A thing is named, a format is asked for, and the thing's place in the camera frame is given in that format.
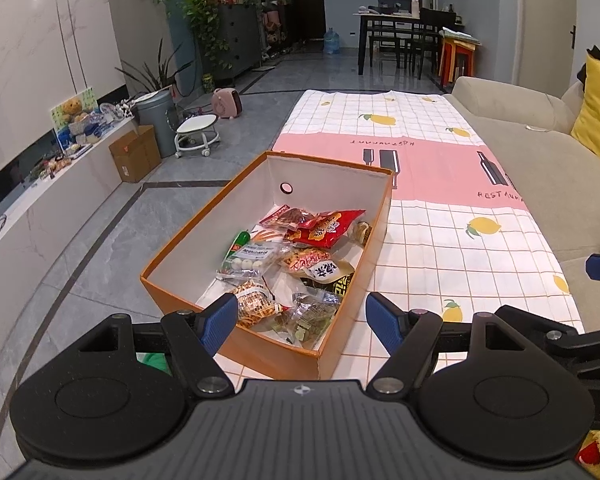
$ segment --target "trash can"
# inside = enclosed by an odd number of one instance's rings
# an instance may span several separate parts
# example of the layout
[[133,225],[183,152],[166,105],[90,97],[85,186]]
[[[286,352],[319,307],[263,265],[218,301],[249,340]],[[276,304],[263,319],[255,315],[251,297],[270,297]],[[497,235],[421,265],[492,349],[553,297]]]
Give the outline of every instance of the trash can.
[[142,96],[136,101],[136,114],[140,124],[152,124],[160,156],[166,158],[176,152],[175,132],[167,120],[167,110],[173,108],[173,98],[169,89]]

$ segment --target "sofa armrest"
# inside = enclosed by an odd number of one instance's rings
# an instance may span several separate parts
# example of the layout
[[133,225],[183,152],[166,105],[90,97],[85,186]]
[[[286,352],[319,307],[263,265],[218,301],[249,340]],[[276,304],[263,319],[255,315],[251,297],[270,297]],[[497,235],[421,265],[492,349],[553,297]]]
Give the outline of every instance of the sofa armrest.
[[452,95],[478,117],[528,124],[568,134],[576,120],[557,97],[521,86],[460,77]]

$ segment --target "sofa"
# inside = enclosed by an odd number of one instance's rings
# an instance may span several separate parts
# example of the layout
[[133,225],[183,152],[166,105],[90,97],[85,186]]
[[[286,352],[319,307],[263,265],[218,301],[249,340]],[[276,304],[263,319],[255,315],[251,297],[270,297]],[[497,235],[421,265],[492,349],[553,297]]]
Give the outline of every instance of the sofa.
[[600,330],[600,282],[585,272],[587,258],[600,253],[600,159],[570,136],[584,99],[581,83],[558,99],[461,77],[445,97],[522,196],[560,262],[585,330]]

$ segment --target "snack bag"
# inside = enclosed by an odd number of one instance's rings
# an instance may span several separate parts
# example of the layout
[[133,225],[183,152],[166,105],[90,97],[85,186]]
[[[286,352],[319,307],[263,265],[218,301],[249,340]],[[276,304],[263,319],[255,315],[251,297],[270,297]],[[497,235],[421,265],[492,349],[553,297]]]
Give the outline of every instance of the snack bag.
[[336,211],[326,218],[322,218],[311,229],[298,229],[289,231],[285,240],[295,244],[305,244],[321,249],[331,249],[340,237],[347,232],[353,221],[365,211]]
[[266,228],[285,228],[296,231],[299,228],[310,229],[315,226],[319,217],[297,207],[283,205],[271,215],[260,220],[259,224]]
[[336,280],[333,283],[320,283],[314,282],[311,278],[300,278],[302,284],[311,288],[318,288],[320,290],[326,290],[331,294],[335,294],[339,298],[344,298],[344,295],[349,290],[349,283],[353,279],[353,274],[349,274],[348,276],[343,276],[339,280]]
[[247,280],[231,290],[238,299],[238,325],[251,328],[266,317],[275,316],[283,311],[277,304],[269,287],[264,283]]
[[249,242],[222,261],[216,273],[219,280],[237,278],[242,280],[261,278],[283,250],[275,242]]
[[318,283],[333,283],[354,272],[347,262],[334,262],[327,251],[314,247],[292,249],[280,264],[298,278],[308,276]]
[[356,222],[347,231],[347,236],[364,247],[371,236],[371,225],[367,222]]
[[324,290],[307,288],[293,295],[294,307],[274,320],[274,330],[291,344],[313,349],[340,307],[340,298]]

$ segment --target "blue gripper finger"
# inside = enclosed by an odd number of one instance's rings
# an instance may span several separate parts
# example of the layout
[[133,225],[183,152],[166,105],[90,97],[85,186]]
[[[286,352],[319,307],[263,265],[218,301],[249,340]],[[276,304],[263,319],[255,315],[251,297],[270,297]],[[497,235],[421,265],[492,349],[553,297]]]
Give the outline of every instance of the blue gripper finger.
[[404,316],[406,313],[382,294],[372,292],[366,297],[366,322],[389,355],[393,355],[404,340],[400,330]]

